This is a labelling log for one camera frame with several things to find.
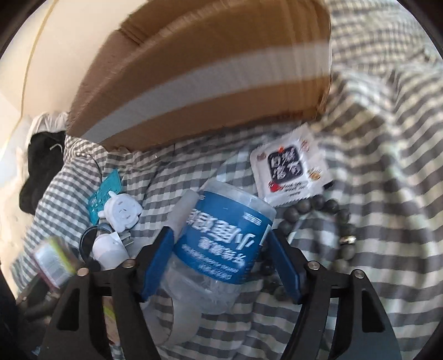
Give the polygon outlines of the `white cartoon figurine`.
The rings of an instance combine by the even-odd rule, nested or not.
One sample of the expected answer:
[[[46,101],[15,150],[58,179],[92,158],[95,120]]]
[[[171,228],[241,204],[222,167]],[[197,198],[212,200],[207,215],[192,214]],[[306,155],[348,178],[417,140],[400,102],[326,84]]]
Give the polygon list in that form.
[[[142,206],[128,194],[109,191],[108,195],[110,198],[98,212],[98,217],[105,219],[117,233],[131,229],[139,221],[143,212]]]

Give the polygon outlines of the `blue label plastic jar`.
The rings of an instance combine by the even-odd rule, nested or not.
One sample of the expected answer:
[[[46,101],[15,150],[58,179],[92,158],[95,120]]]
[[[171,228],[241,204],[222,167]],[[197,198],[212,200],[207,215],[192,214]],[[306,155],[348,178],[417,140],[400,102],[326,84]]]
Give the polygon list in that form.
[[[264,245],[276,210],[215,179],[199,199],[173,248],[162,280],[168,295],[205,314],[229,311]]]

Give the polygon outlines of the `white sauce sachet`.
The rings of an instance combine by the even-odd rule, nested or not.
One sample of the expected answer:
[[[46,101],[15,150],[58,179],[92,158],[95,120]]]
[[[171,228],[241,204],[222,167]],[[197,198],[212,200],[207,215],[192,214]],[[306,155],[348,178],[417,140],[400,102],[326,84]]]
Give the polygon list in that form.
[[[257,195],[280,207],[320,194],[333,181],[324,152],[301,125],[250,154]]]

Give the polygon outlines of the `clear tape roll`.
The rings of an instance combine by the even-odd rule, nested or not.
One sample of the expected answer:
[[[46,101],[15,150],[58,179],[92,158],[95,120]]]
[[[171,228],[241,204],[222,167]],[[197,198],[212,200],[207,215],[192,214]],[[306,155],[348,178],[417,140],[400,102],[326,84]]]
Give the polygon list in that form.
[[[199,199],[195,191],[187,190],[168,215],[166,225],[173,230],[173,243],[176,244],[191,210]],[[154,301],[149,300],[143,310],[144,319],[150,331],[153,342],[157,346],[173,346],[190,341],[200,326],[201,312],[193,307],[186,307],[177,300],[172,300],[173,322],[169,333],[160,324],[154,313]]]

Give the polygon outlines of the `small colourful box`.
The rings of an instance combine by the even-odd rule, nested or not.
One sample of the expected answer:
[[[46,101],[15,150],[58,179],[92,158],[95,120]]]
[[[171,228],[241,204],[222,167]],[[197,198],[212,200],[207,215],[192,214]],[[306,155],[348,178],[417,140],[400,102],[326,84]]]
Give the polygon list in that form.
[[[32,256],[40,274],[53,289],[64,287],[81,266],[76,253],[59,237],[43,240]]]

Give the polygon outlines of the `white round plug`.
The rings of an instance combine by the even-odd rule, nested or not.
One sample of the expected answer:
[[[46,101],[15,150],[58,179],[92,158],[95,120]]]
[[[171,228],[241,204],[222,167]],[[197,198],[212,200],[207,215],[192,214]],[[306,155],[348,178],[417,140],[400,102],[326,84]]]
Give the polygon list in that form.
[[[129,258],[117,232],[99,235],[93,243],[92,256],[102,270],[115,269]]]

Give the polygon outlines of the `teal card packet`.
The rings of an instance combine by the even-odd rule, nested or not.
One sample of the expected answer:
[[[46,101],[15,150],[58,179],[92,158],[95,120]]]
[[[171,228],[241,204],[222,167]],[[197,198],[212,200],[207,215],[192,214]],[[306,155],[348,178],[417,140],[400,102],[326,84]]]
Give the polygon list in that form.
[[[109,192],[119,194],[122,190],[122,183],[119,171],[114,169],[109,176],[104,179],[98,189],[88,199],[87,209],[89,212],[89,220],[92,225],[99,222],[98,212],[104,210],[105,203],[110,199]]]

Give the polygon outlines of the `black cloth pile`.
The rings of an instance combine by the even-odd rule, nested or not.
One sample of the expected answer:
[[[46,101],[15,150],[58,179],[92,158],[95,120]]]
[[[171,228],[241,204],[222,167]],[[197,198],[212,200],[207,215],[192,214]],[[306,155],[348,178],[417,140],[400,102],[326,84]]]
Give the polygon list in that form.
[[[47,187],[64,164],[65,132],[40,132],[32,136],[28,147],[28,171],[19,195],[20,209],[35,215]]]

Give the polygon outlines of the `white cloth pile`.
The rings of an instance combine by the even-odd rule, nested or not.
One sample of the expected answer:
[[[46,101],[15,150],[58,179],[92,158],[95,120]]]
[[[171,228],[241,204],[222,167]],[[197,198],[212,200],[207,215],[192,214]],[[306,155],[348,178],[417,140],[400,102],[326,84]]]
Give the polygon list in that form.
[[[66,131],[67,119],[67,112],[44,112],[35,116],[34,118],[31,118],[30,115],[25,115],[22,120],[28,124],[26,128],[26,138],[30,140],[36,133],[58,133],[61,131]]]

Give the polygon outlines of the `brown cardboard box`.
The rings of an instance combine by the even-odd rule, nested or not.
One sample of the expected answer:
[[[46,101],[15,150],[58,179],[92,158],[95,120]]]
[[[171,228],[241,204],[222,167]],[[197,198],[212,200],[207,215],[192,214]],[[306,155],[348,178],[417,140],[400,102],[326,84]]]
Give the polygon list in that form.
[[[105,40],[68,116],[72,137],[143,151],[324,112],[323,1],[147,1]]]

